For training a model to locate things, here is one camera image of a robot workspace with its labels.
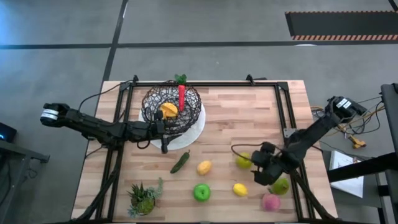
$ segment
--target pink peach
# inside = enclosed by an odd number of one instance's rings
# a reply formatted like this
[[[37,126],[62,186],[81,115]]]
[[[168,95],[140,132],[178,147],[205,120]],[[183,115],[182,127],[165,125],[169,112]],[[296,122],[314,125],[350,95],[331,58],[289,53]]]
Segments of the pink peach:
[[[278,211],[280,207],[279,197],[273,194],[265,194],[262,198],[262,207],[270,212]]]

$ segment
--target black floor mat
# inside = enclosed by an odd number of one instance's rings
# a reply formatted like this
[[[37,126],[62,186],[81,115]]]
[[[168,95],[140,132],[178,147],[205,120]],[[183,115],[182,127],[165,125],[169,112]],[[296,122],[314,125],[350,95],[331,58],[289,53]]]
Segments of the black floor mat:
[[[286,12],[294,40],[397,40],[394,11]]]

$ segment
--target wooden tabletop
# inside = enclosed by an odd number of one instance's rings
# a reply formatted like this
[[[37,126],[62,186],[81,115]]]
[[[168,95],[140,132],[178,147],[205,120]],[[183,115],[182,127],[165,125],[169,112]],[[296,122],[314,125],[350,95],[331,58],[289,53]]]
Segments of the wooden tabletop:
[[[313,123],[313,118],[304,82],[301,80],[287,82],[297,126],[306,128]],[[118,83],[120,82],[104,82],[103,91]],[[282,205],[278,212],[262,210],[261,198],[268,193],[267,187],[255,183],[253,174],[249,170],[236,167],[235,155],[230,149],[232,144],[259,144],[263,141],[282,147],[282,132],[274,89],[257,86],[195,88],[206,109],[206,124],[202,134],[192,145],[161,154],[160,149],[153,145],[145,150],[139,150],[136,144],[126,143],[114,222],[297,221],[291,190],[281,196]],[[131,121],[138,119],[142,98],[148,90],[148,88],[134,88],[129,117]],[[101,95],[96,112],[97,118],[113,120],[117,95],[118,88]],[[286,108],[284,111],[289,124]],[[91,142],[87,153],[99,146],[98,142]],[[237,151],[252,152],[258,149],[258,147],[240,147]],[[170,169],[188,150],[191,156],[187,163],[177,173],[170,174]],[[72,218],[81,215],[98,193],[105,158],[106,149],[101,149],[86,159]],[[199,176],[196,167],[204,160],[211,160],[213,167],[207,175]],[[309,149],[305,166],[311,190],[326,210],[337,217],[321,152]],[[130,218],[127,213],[130,205],[127,191],[130,190],[131,184],[143,182],[145,187],[151,185],[155,187],[159,177],[164,180],[164,192],[157,200],[155,209],[146,216]],[[207,202],[196,202],[192,197],[193,187],[199,183],[206,183],[211,188],[211,197]],[[232,188],[235,183],[242,183],[248,188],[247,197],[238,197],[233,193]],[[104,211],[108,210],[109,192]],[[305,197],[301,191],[300,198],[306,216]]]

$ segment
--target green pepper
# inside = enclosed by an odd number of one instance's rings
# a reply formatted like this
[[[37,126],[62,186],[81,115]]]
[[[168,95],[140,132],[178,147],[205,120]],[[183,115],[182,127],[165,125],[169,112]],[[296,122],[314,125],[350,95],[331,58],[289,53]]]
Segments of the green pepper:
[[[175,172],[179,171],[182,166],[184,166],[185,162],[189,159],[189,153],[191,150],[188,150],[188,152],[184,152],[182,154],[180,160],[173,166],[172,170],[170,170],[171,174],[174,174]]]

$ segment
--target gray floor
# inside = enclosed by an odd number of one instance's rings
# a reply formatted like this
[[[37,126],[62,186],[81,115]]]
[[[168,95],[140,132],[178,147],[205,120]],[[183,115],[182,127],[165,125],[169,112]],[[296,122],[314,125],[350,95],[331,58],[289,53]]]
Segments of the gray floor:
[[[0,44],[110,43],[121,0],[0,0]],[[285,11],[391,10],[387,0],[130,0],[119,42],[290,40]],[[398,45],[118,49],[110,80],[241,80],[247,74],[273,80],[305,80],[312,105],[333,95],[375,97],[380,85],[398,82]],[[18,131],[16,143],[51,154],[28,180],[10,223],[48,223],[70,218],[87,141],[78,133],[39,122],[45,102],[77,107],[97,93],[108,49],[0,50],[0,121]],[[366,102],[373,106],[378,101]],[[96,99],[83,111],[93,114]],[[354,150],[336,135],[324,141],[351,154],[392,152],[384,113],[379,131],[364,134]],[[373,121],[369,129],[376,127]],[[377,223],[373,208],[338,203],[344,220]]]

